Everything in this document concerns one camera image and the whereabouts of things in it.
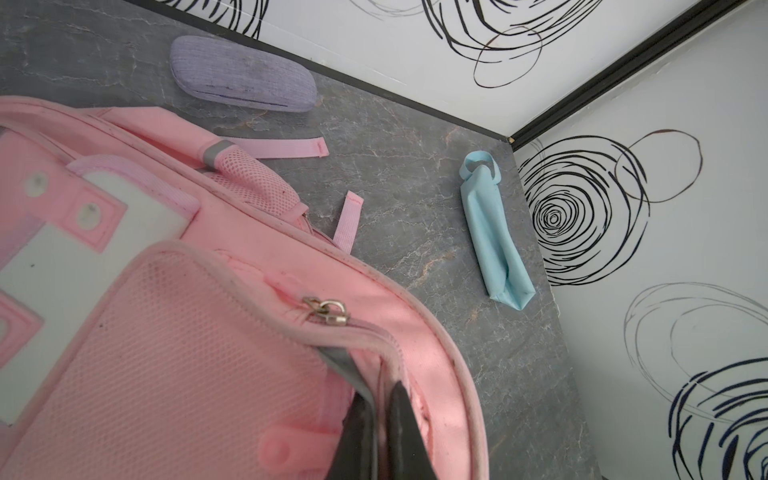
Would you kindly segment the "pink student backpack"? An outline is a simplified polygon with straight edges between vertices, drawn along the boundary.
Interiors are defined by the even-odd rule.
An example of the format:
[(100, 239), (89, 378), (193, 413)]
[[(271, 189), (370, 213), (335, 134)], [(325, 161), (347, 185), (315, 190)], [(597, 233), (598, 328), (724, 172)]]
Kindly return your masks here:
[(437, 479), (485, 479), (471, 374), (414, 296), (355, 259), (270, 158), (159, 107), (1, 101), (1, 475), (325, 479), (356, 393), (407, 389)]

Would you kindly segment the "purple fabric glasses case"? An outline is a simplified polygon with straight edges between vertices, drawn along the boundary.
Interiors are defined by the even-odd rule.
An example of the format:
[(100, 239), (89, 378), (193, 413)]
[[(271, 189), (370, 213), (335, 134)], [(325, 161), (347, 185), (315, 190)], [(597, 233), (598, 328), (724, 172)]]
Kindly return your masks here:
[(308, 112), (317, 100), (315, 80), (302, 65), (220, 38), (176, 38), (170, 68), (177, 85), (201, 100), (289, 113)]

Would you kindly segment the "teal pencil pouch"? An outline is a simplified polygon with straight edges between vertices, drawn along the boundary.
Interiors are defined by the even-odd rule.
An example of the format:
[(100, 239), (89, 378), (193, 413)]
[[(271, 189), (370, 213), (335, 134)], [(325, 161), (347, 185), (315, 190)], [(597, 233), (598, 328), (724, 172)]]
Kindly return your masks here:
[(535, 287), (508, 228), (499, 166), (490, 153), (473, 151), (464, 158), (459, 176), (465, 219), (487, 294), (521, 311), (535, 296)]

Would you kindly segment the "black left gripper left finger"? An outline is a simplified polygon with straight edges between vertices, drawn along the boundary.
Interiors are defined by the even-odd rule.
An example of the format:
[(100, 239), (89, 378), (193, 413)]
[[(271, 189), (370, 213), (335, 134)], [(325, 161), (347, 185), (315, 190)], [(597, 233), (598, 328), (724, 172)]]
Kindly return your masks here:
[(376, 414), (356, 393), (343, 421), (343, 429), (326, 480), (371, 480), (377, 474)]

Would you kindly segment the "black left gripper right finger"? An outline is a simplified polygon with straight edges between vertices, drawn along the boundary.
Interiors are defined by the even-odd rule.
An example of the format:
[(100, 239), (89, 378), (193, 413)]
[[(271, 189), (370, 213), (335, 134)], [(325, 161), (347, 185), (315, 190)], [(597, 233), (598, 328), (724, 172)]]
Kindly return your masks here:
[(394, 480), (436, 480), (407, 389), (397, 382), (387, 407), (389, 475)]

